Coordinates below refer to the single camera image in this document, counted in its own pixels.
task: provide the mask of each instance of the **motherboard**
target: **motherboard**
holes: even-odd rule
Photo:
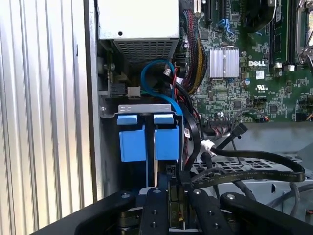
[[[286,40],[291,40],[290,19],[294,17],[290,2],[278,1],[272,22],[257,32],[248,33],[244,29],[244,1],[202,1],[202,7],[209,4],[213,8],[209,22],[208,13],[202,12],[198,19],[209,62],[206,76],[192,99],[204,120],[230,119],[240,109],[251,107],[265,113],[272,122],[313,121],[311,70],[307,64],[297,63],[295,53],[287,48],[292,44]],[[312,24],[310,20],[309,14],[303,23],[307,32]],[[307,40],[305,34],[301,40]],[[221,66],[219,53],[229,53],[234,60],[228,62],[228,68],[222,68],[224,74],[216,77]],[[238,77],[232,77],[235,68],[231,65],[239,65]],[[249,112],[241,116],[241,121],[262,122],[262,119],[255,112]]]

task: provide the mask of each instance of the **pcie slot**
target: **pcie slot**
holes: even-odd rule
[[[297,0],[288,1],[288,25],[287,25],[287,63],[289,65],[295,64],[296,57],[296,35],[297,35]]]
[[[219,20],[225,19],[227,17],[226,15],[226,7],[227,7],[227,0],[220,0],[220,4],[218,4],[219,7]]]
[[[202,7],[204,9],[205,21],[209,24],[213,21],[214,1],[206,0],[206,3],[203,3]]]

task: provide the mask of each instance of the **hole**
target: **hole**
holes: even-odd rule
[[[275,193],[275,192],[276,192],[276,185],[275,185],[275,184],[272,184],[271,192],[272,192],[272,193]]]
[[[150,224],[151,228],[156,228],[157,227],[157,223],[156,222],[152,222],[152,224]]]
[[[215,228],[215,229],[220,229],[221,227],[220,227],[220,225],[219,225],[218,223],[215,223],[215,224],[214,224],[214,228]]]

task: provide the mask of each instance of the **blue plastic tab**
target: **blue plastic tab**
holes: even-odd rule
[[[146,160],[145,126],[142,130],[121,131],[119,133],[122,162]]]
[[[136,125],[138,123],[137,115],[119,115],[117,117],[117,125]]]
[[[155,130],[155,159],[178,160],[179,158],[179,128]]]
[[[173,124],[174,117],[173,114],[154,114],[153,122],[155,125],[158,124]]]

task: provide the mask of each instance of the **black ribbon cable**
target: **black ribbon cable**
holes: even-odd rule
[[[200,139],[200,134],[199,130],[196,124],[196,121],[192,114],[188,111],[188,108],[182,103],[179,103],[179,106],[182,110],[182,114],[184,116],[184,119],[186,121],[186,127],[189,127],[190,130],[190,136],[192,137],[193,145],[194,145],[194,150],[190,157],[188,158],[184,170],[185,171],[190,171],[192,168],[192,165],[194,164],[195,159],[197,158],[198,154],[200,153],[200,148],[201,148],[201,139]]]
[[[291,169],[291,171],[274,171],[274,170],[249,170],[224,175],[214,176],[209,179],[200,180],[192,183],[195,188],[206,188],[213,185],[234,182],[238,180],[279,180],[286,182],[302,182],[305,180],[304,168],[294,161],[280,155],[261,151],[225,151],[212,148],[211,151],[217,155],[225,157],[239,158],[257,158],[278,163]]]

